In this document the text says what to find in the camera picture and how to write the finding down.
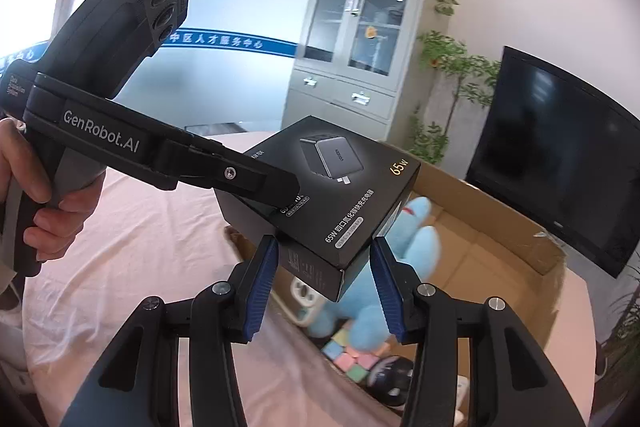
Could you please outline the person's left hand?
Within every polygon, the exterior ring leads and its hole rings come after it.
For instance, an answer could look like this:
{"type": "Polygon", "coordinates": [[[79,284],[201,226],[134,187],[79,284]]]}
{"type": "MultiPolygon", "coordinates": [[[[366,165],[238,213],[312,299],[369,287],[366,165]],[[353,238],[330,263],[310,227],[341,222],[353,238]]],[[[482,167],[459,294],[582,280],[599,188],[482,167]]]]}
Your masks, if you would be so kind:
{"type": "MultiPolygon", "coordinates": [[[[10,181],[38,204],[47,205],[52,196],[49,178],[34,150],[11,118],[1,121],[1,202],[6,201],[10,181]]],[[[61,259],[98,205],[105,173],[82,190],[68,193],[56,208],[44,206],[34,225],[23,234],[24,242],[36,250],[38,261],[61,259]]]]}

